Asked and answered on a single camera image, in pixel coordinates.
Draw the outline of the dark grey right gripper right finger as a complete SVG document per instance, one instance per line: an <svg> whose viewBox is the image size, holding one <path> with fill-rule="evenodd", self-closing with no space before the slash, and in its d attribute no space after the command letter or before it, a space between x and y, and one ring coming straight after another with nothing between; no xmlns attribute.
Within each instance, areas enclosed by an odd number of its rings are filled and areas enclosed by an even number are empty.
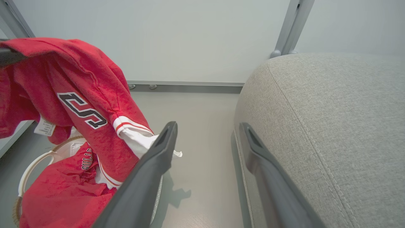
<svg viewBox="0 0 405 228"><path fill-rule="evenodd" d="M249 123L240 123L242 151L254 175L267 228L326 228Z"/></svg>

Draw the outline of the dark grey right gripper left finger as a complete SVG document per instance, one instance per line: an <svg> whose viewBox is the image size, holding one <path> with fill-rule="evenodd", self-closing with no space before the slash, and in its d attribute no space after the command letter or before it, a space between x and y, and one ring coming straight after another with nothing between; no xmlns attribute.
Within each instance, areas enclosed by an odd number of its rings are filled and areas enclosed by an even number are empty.
<svg viewBox="0 0 405 228"><path fill-rule="evenodd" d="M160 179L171 168L178 125L168 122L92 228L149 228Z"/></svg>

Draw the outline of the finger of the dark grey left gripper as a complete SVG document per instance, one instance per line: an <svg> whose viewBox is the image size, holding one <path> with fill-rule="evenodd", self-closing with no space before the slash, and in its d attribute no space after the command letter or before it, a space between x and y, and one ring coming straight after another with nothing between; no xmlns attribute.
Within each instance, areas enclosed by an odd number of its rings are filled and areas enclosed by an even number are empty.
<svg viewBox="0 0 405 228"><path fill-rule="evenodd" d="M6 47L0 47L0 68L13 65L26 59L23 54Z"/></svg>

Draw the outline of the red basketball jersey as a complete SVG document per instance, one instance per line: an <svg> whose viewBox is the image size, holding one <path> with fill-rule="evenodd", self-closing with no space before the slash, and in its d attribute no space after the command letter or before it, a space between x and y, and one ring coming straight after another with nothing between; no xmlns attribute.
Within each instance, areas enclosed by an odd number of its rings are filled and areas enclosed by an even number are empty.
<svg viewBox="0 0 405 228"><path fill-rule="evenodd" d="M55 146L83 136L106 166L102 181L121 186L155 135L130 95L121 69L80 40L18 38L0 41L26 59L0 68L0 139L20 122Z"/></svg>

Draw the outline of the white laundry basket wicker rim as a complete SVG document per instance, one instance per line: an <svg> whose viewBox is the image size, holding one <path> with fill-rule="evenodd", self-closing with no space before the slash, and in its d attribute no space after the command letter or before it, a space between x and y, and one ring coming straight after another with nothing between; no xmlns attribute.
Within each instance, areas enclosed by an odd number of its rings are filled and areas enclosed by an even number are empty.
<svg viewBox="0 0 405 228"><path fill-rule="evenodd" d="M21 228L91 228L134 173L108 187L101 155L83 136L67 139L37 157L25 170L18 188L14 222Z"/></svg>

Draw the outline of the grey fabric sofa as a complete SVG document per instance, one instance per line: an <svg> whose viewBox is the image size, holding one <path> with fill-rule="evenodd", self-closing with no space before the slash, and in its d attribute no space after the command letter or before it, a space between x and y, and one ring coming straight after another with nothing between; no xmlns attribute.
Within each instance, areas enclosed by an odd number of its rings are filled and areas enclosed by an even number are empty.
<svg viewBox="0 0 405 228"><path fill-rule="evenodd" d="M234 115L327 228L405 228L405 57L302 53L262 63Z"/></svg>

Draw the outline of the grey partition post with foot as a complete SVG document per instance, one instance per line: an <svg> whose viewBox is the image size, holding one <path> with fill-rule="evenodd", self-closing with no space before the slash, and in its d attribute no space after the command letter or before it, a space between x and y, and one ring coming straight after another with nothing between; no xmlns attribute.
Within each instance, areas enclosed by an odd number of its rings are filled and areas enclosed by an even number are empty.
<svg viewBox="0 0 405 228"><path fill-rule="evenodd" d="M0 39L35 37L13 0L0 0Z"/></svg>

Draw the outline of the grey partition bottom rail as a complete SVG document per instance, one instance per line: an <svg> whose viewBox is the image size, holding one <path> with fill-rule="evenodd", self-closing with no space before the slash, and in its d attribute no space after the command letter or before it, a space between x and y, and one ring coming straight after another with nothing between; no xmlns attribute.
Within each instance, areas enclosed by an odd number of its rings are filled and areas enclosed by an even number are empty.
<svg viewBox="0 0 405 228"><path fill-rule="evenodd" d="M230 82L164 82L164 81L127 81L130 91L167 92L167 93L219 93L239 94L244 83Z"/></svg>

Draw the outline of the grey partition post beside sofa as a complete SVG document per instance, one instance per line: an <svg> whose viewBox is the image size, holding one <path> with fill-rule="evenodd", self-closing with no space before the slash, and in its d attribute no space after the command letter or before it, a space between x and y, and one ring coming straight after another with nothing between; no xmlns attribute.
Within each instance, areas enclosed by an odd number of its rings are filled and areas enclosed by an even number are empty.
<svg viewBox="0 0 405 228"><path fill-rule="evenodd" d="M285 19L270 58L298 53L295 50L315 0L290 0Z"/></svg>

